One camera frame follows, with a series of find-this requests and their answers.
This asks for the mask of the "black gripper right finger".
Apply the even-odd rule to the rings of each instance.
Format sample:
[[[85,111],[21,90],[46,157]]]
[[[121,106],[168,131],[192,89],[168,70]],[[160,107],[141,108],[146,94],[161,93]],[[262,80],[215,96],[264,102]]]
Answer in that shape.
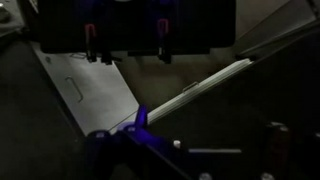
[[[320,180],[319,133],[299,136],[280,122],[267,125],[261,180]]]

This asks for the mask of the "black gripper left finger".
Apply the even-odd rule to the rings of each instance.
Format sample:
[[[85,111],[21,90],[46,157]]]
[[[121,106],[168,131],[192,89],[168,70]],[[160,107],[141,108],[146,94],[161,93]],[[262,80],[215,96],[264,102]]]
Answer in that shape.
[[[120,164],[127,165],[141,180],[187,180],[175,162],[178,150],[148,132],[147,126],[147,109],[140,105],[131,125],[115,134],[96,130],[87,135],[86,164],[97,180],[109,180]]]

